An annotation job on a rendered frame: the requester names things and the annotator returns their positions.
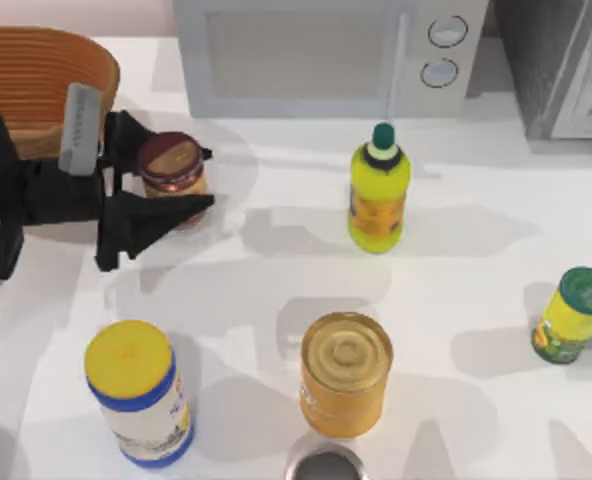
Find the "glass jar with maroon lid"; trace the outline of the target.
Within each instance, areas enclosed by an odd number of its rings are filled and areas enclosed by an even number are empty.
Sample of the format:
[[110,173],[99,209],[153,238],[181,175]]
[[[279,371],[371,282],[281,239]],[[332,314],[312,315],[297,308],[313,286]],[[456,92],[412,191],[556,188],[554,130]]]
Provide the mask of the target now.
[[162,132],[137,152],[138,173],[149,198],[204,195],[208,191],[204,163],[212,151],[183,132]]

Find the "yellow can with green lid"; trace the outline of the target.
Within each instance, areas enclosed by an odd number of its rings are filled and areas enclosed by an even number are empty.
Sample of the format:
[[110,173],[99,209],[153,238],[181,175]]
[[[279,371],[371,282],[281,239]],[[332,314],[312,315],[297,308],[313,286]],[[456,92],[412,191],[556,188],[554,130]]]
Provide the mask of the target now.
[[567,270],[531,332],[534,351],[553,364],[575,362],[592,339],[592,268]]

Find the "brown woven basket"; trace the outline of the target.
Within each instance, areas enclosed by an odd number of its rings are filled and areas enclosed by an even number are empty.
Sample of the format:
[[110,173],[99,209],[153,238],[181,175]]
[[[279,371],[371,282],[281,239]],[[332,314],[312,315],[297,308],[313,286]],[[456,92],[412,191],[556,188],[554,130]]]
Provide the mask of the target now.
[[67,89],[101,92],[101,129],[120,81],[115,58],[98,43],[45,27],[0,26],[0,111],[22,160],[59,158]]

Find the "round microwave knob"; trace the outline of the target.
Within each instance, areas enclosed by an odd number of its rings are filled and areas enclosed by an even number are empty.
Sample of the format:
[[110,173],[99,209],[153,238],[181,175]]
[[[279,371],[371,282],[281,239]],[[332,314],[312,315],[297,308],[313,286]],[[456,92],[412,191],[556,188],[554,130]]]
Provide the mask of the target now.
[[458,15],[436,19],[428,28],[429,41],[438,48],[451,48],[468,34],[467,22]]
[[458,65],[450,59],[426,62],[420,71],[422,83],[432,89],[441,89],[450,86],[459,75]]

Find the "microwave oven door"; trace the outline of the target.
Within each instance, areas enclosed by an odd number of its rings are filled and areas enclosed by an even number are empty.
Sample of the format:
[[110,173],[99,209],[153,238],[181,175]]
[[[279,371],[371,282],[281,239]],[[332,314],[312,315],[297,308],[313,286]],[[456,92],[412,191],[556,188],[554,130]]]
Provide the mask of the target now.
[[387,118],[404,0],[172,0],[197,118]]

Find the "orange can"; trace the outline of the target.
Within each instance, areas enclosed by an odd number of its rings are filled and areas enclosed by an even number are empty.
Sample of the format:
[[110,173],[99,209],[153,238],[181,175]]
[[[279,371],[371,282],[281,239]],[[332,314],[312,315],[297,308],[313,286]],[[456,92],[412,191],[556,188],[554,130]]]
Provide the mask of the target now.
[[350,439],[380,419],[393,347],[373,318],[332,312],[313,322],[300,345],[300,409],[318,433]]

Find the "grey cabinet with dark inside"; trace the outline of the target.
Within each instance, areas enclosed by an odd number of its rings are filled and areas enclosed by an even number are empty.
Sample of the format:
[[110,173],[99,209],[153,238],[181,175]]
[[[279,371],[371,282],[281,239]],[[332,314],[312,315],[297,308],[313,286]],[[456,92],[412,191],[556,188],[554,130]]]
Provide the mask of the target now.
[[592,0],[494,0],[532,140],[592,140]]

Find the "pale grey rounded box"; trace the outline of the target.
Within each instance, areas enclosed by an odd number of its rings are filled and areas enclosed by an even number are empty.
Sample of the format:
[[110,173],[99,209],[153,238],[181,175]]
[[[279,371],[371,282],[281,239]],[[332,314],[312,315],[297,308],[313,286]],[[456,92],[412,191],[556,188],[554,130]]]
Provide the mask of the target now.
[[58,167],[71,176],[96,169],[101,130],[101,92],[82,83],[67,89]]

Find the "yellow bottle with green cap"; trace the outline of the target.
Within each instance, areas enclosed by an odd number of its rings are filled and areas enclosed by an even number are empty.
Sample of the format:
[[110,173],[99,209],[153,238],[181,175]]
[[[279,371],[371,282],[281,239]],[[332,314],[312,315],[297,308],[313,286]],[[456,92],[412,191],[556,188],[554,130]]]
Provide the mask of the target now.
[[398,244],[411,176],[411,162],[396,141],[394,126],[376,124],[370,140],[351,158],[348,231],[358,247],[380,254]]

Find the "white jar with yellow lid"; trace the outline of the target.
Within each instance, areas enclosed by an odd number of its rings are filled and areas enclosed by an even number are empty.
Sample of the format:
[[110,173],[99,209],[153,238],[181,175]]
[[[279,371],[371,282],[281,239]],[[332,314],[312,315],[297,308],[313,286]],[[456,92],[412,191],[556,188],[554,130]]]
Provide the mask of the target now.
[[109,324],[88,344],[84,372],[127,459],[157,469],[187,451],[195,432],[190,403],[174,348],[157,326]]

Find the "pale microwave oven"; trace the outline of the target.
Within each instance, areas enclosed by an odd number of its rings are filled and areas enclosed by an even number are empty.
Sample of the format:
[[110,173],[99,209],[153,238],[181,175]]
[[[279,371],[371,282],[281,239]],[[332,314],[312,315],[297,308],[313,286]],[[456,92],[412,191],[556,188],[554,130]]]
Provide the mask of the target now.
[[[408,6],[400,31],[391,114],[387,118],[452,117],[460,110],[469,85],[482,27],[490,0],[404,0]],[[428,39],[428,28],[439,18],[461,16],[468,34],[458,45],[438,48]],[[453,84],[441,89],[425,86],[420,71],[426,62],[447,58],[459,67]]]

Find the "silver metal cup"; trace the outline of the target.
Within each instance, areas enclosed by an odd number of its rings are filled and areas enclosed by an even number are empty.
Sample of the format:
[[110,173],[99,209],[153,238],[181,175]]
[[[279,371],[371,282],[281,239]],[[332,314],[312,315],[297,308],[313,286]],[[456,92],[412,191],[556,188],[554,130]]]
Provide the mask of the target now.
[[303,436],[291,447],[281,480],[372,480],[364,462],[346,444]]

